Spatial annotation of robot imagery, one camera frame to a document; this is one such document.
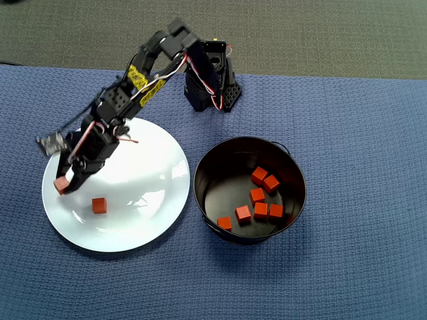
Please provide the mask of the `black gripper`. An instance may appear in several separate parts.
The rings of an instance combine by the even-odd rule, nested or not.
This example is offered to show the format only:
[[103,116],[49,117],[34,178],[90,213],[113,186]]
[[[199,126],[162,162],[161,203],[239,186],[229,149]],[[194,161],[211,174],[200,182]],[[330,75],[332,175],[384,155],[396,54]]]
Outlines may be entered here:
[[79,131],[66,135],[69,151],[60,153],[56,178],[65,176],[69,182],[63,193],[77,191],[92,175],[97,172],[75,172],[69,166],[80,161],[87,166],[110,158],[119,145],[119,140],[112,131],[96,121],[83,121]]

